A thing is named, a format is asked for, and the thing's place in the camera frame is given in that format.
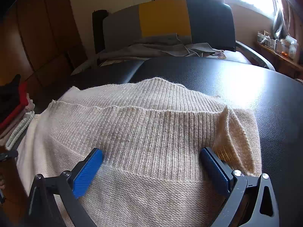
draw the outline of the chair armrest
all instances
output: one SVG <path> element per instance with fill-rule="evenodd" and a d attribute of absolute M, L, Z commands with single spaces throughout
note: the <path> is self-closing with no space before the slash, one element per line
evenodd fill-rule
<path fill-rule="evenodd" d="M 254 58 L 260 64 L 261 67 L 276 71 L 273 65 L 268 60 L 266 60 L 262 55 L 258 54 L 250 47 L 238 41 L 236 41 L 236 46 L 242 49 L 244 52 L 250 54 L 252 58 Z"/>

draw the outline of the beige knit sweater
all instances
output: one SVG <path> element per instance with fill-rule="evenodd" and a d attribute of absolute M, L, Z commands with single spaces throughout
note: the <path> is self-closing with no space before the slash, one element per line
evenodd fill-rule
<path fill-rule="evenodd" d="M 103 164 L 79 199 L 97 226 L 205 226 L 222 204 L 199 161 L 205 146 L 232 168 L 260 175 L 252 111 L 153 78 L 71 88 L 35 115 L 17 167 L 29 193 L 35 174 L 71 170 L 97 147 Z"/>

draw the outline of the wooden wall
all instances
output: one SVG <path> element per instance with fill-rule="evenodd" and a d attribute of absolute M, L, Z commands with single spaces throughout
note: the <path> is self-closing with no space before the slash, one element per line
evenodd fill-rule
<path fill-rule="evenodd" d="M 34 96 L 86 59 L 69 0 L 17 0 L 0 24 L 0 85 L 19 73 Z"/>

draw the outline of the blue gripper pad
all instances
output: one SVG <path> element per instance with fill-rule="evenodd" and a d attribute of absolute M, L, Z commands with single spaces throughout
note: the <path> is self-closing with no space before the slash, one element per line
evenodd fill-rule
<path fill-rule="evenodd" d="M 220 166 L 213 159 L 211 154 L 203 148 L 200 152 L 203 166 L 205 167 L 216 191 L 225 196 L 226 198 L 230 195 L 229 185 L 230 182 L 225 176 L 224 172 L 220 169 Z"/>
<path fill-rule="evenodd" d="M 97 149 L 74 179 L 73 193 L 76 199 L 85 195 L 101 164 L 102 151 Z"/>

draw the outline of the yellow cushion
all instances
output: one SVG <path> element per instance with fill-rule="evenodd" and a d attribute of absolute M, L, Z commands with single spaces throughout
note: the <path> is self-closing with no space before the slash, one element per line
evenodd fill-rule
<path fill-rule="evenodd" d="M 142 37 L 177 33 L 191 36 L 186 0 L 156 0 L 139 5 Z"/>

